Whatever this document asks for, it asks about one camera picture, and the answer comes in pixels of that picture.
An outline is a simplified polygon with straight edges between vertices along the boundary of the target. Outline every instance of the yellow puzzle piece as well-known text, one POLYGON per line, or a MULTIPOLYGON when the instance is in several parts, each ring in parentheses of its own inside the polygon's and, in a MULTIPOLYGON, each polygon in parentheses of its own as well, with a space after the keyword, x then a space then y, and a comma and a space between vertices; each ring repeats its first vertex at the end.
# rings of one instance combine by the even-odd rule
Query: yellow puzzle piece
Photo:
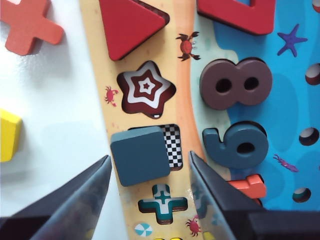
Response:
POLYGON ((1 158, 0 162, 12 159, 18 149, 21 118, 3 109, 0 109, 1 158))
POLYGON ((203 233, 203 238, 204 240, 216 240, 216 238, 209 231, 203 233))

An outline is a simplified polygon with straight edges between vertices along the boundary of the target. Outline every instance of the red crab illustration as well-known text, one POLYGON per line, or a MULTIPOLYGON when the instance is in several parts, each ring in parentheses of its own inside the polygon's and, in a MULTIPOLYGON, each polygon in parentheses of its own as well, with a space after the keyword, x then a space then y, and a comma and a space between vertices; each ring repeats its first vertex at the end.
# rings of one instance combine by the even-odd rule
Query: red crab illustration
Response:
POLYGON ((201 233, 200 226, 198 225, 198 221, 196 219, 198 219, 198 215, 194 216, 192 220, 188 219, 188 221, 185 223, 186 226, 190 228, 190 234, 192 235, 192 237, 196 235, 198 236, 198 233, 201 233))
POLYGON ((185 35, 185 34, 179 34, 176 39, 181 39, 181 44, 180 44, 180 49, 182 52, 182 56, 178 56, 178 59, 182 59, 181 61, 185 61, 191 57, 193 57, 195 60, 199 60, 200 56, 199 55, 194 55, 191 53, 192 49, 194 48, 194 44, 196 42, 191 42, 190 40, 198 36, 198 31, 194 31, 190 36, 185 35))
POLYGON ((105 90, 106 90, 106 93, 105 93, 104 100, 106 101, 107 104, 111 103, 112 106, 116 107, 117 104, 114 102, 115 100, 114 95, 119 93, 119 91, 112 89, 111 86, 106 86, 105 90))

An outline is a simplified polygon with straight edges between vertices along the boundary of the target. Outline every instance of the red puzzle piece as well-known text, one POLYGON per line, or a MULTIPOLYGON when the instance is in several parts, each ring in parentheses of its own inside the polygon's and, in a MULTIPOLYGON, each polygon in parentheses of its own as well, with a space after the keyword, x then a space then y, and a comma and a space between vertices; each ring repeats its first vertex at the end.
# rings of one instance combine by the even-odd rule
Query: red puzzle piece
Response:
POLYGON ((260 199, 267 195, 267 187, 258 174, 247 176, 245 180, 232 180, 228 183, 251 199, 260 199))
POLYGON ((200 15, 254 35, 274 30, 276 0, 251 0, 248 6, 237 0, 197 0, 200 15))
POLYGON ((169 22, 169 15, 139 0, 99 0, 109 57, 117 61, 169 22))
POLYGON ((35 38, 51 44, 58 44, 64 30, 46 18, 50 1, 21 0, 14 4, 8 0, 0 1, 0 19, 10 25, 5 47, 21 56, 32 51, 35 38))

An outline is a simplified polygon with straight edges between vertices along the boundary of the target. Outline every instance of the square puzzle piece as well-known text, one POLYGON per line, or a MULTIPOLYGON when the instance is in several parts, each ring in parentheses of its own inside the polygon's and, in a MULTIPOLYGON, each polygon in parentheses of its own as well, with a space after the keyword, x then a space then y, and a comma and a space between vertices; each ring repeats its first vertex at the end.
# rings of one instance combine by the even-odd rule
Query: square puzzle piece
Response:
POLYGON ((0 162, 10 161, 17 151, 21 124, 22 120, 19 116, 0 109, 0 162))
POLYGON ((172 224, 173 212, 185 211, 188 201, 185 197, 171 197, 170 188, 166 184, 152 187, 153 199, 142 199, 138 207, 142 213, 155 213, 158 224, 172 224))
POLYGON ((110 147, 120 183, 124 187, 170 173, 163 131, 158 126, 115 133, 110 147))

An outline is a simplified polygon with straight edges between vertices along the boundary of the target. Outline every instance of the teal cross pattern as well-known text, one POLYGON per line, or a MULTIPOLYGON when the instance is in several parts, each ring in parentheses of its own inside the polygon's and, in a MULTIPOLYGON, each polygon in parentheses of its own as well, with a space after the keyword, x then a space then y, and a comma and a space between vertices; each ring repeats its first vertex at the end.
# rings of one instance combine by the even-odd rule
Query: teal cross pattern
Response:
POLYGON ((166 184, 152 187, 153 199, 142 199, 138 202, 141 213, 155 213, 158 224, 172 224, 173 212, 185 211, 188 201, 185 197, 171 197, 170 188, 166 184))

